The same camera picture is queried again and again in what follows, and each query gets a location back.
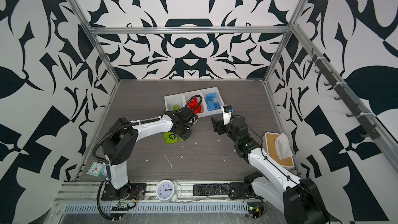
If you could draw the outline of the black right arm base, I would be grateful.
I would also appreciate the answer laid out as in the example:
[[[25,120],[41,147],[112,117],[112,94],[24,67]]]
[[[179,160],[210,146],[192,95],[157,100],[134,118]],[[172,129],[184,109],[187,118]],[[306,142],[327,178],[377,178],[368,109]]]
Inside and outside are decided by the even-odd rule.
[[[256,199],[258,197],[249,182],[229,183],[229,186],[228,195],[231,200]]]

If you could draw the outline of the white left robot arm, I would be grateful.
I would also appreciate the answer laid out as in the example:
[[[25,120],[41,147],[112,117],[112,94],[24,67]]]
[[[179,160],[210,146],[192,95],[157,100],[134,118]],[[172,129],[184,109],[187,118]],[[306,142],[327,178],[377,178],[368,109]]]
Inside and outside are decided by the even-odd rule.
[[[145,120],[118,119],[112,128],[94,145],[91,156],[106,165],[107,178],[115,190],[130,184],[126,161],[136,142],[159,133],[171,133],[171,139],[186,140],[192,134],[191,127],[197,122],[198,106],[164,111],[160,116]]]

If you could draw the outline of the red D-shaped lego piece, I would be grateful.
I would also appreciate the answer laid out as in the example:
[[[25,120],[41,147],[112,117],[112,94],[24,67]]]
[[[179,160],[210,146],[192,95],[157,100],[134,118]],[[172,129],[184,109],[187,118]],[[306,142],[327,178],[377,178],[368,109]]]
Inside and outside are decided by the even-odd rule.
[[[195,97],[193,98],[189,103],[188,103],[188,107],[195,113],[195,114],[199,114],[202,112],[202,106],[200,104],[200,98],[199,97]]]

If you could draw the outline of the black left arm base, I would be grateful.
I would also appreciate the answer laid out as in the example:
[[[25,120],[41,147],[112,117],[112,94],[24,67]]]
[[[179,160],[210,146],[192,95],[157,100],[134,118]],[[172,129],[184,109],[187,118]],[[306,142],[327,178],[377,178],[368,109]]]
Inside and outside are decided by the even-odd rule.
[[[105,189],[101,195],[102,201],[138,200],[146,194],[147,184],[130,183],[120,189],[115,189],[111,183],[105,183]]]

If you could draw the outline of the blue lego brick studs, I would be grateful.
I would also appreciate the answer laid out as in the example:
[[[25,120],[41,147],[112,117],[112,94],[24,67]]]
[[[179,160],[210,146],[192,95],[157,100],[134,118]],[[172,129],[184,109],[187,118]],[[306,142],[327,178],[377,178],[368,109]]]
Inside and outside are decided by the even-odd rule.
[[[217,96],[216,93],[208,93],[208,94],[206,94],[206,98],[209,98],[209,99],[214,99],[216,96]]]

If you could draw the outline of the blue lego brick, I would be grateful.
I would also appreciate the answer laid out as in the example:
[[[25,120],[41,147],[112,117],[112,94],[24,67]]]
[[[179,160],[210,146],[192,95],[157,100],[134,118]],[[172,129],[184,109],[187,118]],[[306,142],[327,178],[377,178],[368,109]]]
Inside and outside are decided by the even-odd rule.
[[[207,110],[210,112],[221,109],[220,104],[218,102],[214,102],[214,101],[207,101],[206,106],[207,106]]]

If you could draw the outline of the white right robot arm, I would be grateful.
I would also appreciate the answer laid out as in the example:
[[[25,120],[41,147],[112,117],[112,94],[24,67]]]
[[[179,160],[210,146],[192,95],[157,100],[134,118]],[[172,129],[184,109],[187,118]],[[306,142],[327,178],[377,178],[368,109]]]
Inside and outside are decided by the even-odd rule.
[[[249,134],[244,118],[232,118],[228,124],[211,118],[213,129],[226,134],[239,157],[256,168],[260,176],[251,174],[245,181],[251,191],[280,210],[288,224],[329,224],[330,215],[317,185],[301,179],[279,165]]]

